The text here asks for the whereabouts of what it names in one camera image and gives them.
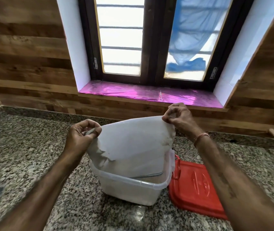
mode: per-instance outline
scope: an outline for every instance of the red lid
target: red lid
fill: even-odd
[[[184,210],[227,220],[205,166],[176,157],[169,184],[169,196],[173,204]]]

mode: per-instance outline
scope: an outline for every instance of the window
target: window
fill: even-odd
[[[91,79],[213,91],[252,3],[79,0]]]

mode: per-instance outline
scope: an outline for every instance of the window hinge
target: window hinge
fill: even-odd
[[[94,68],[98,69],[96,58],[94,58]]]
[[[218,69],[218,67],[214,67],[214,69],[213,69],[213,71],[212,71],[212,74],[211,74],[211,76],[210,76],[210,79],[214,79],[214,78],[215,78],[217,69]]]

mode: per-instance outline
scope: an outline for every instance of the blue plastic sheet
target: blue plastic sheet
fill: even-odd
[[[205,70],[203,58],[193,61],[214,32],[231,0],[177,0],[169,53],[176,63],[168,63],[166,72]]]

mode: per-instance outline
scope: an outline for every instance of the window sill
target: window sill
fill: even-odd
[[[179,103],[206,108],[223,108],[216,96],[208,91],[142,86],[104,81],[90,81],[79,93],[129,98],[142,101]]]

